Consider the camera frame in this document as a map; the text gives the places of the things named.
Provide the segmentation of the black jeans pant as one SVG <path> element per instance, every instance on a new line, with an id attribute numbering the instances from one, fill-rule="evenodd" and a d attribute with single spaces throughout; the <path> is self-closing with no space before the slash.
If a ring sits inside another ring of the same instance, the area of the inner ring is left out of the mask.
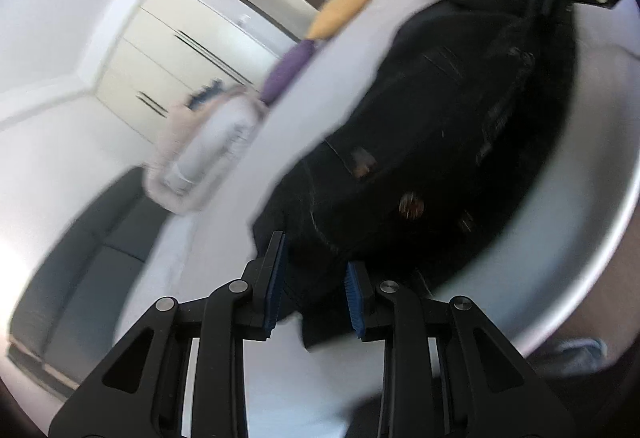
<path id="1" fill-rule="evenodd" d="M 253 224 L 259 253 L 286 236 L 283 308 L 306 347 L 352 330 L 352 262 L 433 289 L 498 236 L 555 143 L 575 57 L 560 0 L 435 0 L 401 25 L 350 117 Z"/>

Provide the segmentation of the dark green bed headboard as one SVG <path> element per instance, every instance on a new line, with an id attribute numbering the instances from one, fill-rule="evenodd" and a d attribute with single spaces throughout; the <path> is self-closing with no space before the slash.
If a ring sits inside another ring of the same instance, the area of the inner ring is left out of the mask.
<path id="1" fill-rule="evenodd" d="M 68 398 L 113 346 L 129 292 L 167 210 L 128 169 L 68 227 L 35 272 L 9 324 L 9 359 Z"/>

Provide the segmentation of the yellow cushion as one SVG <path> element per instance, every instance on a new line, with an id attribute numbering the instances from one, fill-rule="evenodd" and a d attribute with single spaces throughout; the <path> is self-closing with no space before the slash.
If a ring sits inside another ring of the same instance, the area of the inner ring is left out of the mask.
<path id="1" fill-rule="evenodd" d="M 306 39 L 326 40 L 333 37 L 360 13 L 371 0 L 327 0 L 308 28 Z"/>

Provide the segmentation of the folded beige grey duvet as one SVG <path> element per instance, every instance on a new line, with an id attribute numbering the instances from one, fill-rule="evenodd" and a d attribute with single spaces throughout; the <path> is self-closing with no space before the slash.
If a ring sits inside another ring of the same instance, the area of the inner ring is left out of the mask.
<path id="1" fill-rule="evenodd" d="M 142 179 L 145 194 L 176 215 L 204 208 L 268 113 L 250 86 L 224 87 L 196 111 L 186 107 L 189 98 L 169 111 Z"/>

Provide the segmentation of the purple cushion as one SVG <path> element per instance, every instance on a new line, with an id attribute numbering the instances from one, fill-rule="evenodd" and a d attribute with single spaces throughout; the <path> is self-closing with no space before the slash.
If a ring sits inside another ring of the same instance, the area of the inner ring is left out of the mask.
<path id="1" fill-rule="evenodd" d="M 271 106 L 286 91 L 297 74 L 308 64 L 316 52 L 312 39 L 303 39 L 280 59 L 265 79 L 260 100 Z"/>

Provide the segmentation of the folded blue cloth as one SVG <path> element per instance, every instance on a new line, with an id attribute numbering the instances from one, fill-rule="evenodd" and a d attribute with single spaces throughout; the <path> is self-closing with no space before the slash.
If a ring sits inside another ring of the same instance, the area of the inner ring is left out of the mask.
<path id="1" fill-rule="evenodd" d="M 196 111 L 223 91 L 224 83 L 222 80 L 212 80 L 198 92 L 190 95 L 189 100 L 186 102 L 186 107 L 191 111 Z"/>

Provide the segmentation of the white wardrobe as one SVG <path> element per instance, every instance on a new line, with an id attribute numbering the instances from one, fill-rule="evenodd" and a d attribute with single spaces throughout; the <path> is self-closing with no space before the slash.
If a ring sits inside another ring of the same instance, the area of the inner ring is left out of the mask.
<path id="1" fill-rule="evenodd" d="M 189 94 L 214 80 L 259 88 L 294 44 L 240 0 L 143 0 L 105 63 L 96 98 L 153 140 Z"/>

